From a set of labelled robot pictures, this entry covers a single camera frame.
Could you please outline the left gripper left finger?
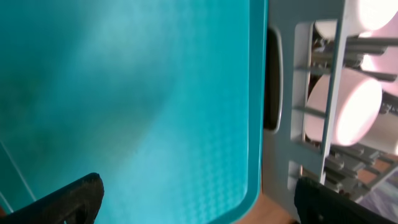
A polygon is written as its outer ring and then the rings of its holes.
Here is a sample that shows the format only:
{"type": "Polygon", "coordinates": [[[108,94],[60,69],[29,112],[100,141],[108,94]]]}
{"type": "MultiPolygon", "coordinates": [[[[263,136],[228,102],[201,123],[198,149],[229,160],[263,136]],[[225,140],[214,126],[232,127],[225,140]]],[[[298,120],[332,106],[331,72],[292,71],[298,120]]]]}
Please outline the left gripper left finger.
{"type": "Polygon", "coordinates": [[[1,217],[1,223],[94,223],[103,197],[103,181],[93,172],[1,217]]]}

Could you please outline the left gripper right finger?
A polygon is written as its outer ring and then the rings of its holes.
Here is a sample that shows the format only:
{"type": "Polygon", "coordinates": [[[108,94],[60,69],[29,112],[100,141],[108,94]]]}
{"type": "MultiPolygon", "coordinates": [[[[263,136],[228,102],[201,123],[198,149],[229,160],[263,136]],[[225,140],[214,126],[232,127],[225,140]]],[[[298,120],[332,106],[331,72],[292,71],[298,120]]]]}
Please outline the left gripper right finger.
{"type": "Polygon", "coordinates": [[[294,205],[301,224],[394,224],[308,177],[297,181],[294,205]]]}

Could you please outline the pink bowl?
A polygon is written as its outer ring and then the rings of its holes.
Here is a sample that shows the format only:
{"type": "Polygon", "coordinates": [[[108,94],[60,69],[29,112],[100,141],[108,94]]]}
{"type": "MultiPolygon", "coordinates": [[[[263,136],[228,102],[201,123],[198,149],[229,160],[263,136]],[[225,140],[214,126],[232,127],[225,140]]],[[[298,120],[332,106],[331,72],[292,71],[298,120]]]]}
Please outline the pink bowl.
{"type": "MultiPolygon", "coordinates": [[[[325,112],[329,81],[329,75],[317,81],[307,101],[310,108],[325,112]]],[[[360,141],[375,122],[381,102],[382,85],[376,79],[342,69],[331,143],[351,146],[360,141]]],[[[323,125],[324,119],[305,115],[305,134],[310,140],[322,141],[323,125]]]]}

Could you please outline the white small bowl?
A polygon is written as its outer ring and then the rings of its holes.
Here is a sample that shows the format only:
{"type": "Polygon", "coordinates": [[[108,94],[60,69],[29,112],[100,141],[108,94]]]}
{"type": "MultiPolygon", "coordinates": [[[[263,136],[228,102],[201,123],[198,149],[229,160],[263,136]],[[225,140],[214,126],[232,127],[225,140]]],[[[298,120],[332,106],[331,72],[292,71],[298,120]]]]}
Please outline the white small bowl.
{"type": "Polygon", "coordinates": [[[397,0],[347,0],[348,37],[397,37],[397,0]]]}

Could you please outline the white paper cup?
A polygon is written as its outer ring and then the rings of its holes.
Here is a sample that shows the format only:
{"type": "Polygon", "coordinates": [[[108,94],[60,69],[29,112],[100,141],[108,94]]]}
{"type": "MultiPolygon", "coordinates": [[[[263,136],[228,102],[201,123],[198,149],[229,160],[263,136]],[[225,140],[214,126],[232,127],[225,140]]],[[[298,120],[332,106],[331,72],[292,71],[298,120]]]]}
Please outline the white paper cup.
{"type": "Polygon", "coordinates": [[[397,116],[380,114],[367,134],[360,140],[360,144],[397,155],[397,116]]]}

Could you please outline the white plate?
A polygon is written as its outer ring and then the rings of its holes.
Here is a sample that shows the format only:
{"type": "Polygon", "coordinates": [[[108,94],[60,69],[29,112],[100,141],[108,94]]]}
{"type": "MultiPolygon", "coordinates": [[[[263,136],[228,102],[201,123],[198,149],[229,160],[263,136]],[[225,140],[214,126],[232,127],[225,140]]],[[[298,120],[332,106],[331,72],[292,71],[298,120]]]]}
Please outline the white plate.
{"type": "MultiPolygon", "coordinates": [[[[382,28],[362,33],[360,37],[397,38],[397,14],[382,28]]],[[[365,55],[361,68],[371,72],[391,73],[397,75],[397,47],[388,47],[382,55],[365,55]]],[[[397,96],[397,80],[381,82],[383,90],[397,96]]]]}

